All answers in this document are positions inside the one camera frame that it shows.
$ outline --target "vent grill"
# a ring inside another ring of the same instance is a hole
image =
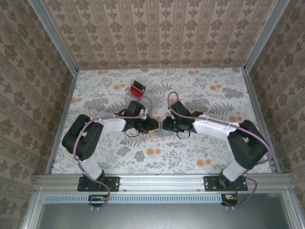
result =
[[[88,203],[89,194],[47,194],[45,204]],[[221,194],[112,194],[109,203],[221,203]]]

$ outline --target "patterned wallpaper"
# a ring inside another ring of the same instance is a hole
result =
[[[305,1],[291,0],[251,77],[283,172],[305,211]]]
[[[0,1],[0,228],[18,228],[43,174],[71,75],[29,3]]]
[[[243,65],[275,0],[43,0],[79,69]]]

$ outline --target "black mounting plate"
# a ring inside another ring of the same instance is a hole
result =
[[[204,188],[206,192],[214,192],[214,191],[236,191],[236,186],[232,186],[229,189],[223,189],[219,183],[218,176],[206,176],[203,177]],[[235,181],[238,191],[248,191],[248,186],[246,179],[242,176],[238,177]]]
[[[107,185],[111,192],[118,192],[120,187],[120,177],[104,177],[103,183]],[[88,185],[87,178],[81,177],[78,182],[77,191],[79,192],[107,192],[104,186]]]

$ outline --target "floral tablecloth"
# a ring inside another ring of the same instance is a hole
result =
[[[256,123],[240,68],[133,69],[79,71],[62,137],[79,114],[102,117],[127,108],[126,94],[134,80],[146,86],[154,101],[152,116],[162,121],[170,115],[166,98],[176,91],[186,108],[224,121]],[[147,140],[128,138],[123,132],[100,138],[93,155],[106,174],[219,173],[233,154],[227,139],[191,133]],[[271,172],[269,164],[251,172]],[[60,145],[52,173],[81,173],[71,154]]]

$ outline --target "red object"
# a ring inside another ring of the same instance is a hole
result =
[[[133,82],[133,85],[130,87],[130,93],[133,94],[137,98],[141,98],[144,94],[146,87],[140,84],[137,81]]]

